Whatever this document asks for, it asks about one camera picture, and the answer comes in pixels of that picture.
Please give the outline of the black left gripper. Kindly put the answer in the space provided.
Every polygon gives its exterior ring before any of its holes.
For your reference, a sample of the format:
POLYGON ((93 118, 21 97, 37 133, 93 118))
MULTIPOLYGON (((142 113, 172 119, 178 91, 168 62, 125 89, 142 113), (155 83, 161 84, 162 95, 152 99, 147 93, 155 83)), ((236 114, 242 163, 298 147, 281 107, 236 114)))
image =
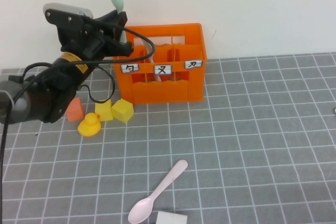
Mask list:
POLYGON ((129 57, 134 49, 130 42, 115 40, 113 26, 125 27, 128 17, 125 11, 113 10, 93 20, 93 24, 81 27, 58 24, 57 32, 62 52, 70 52, 81 59, 103 59, 104 57, 129 57))

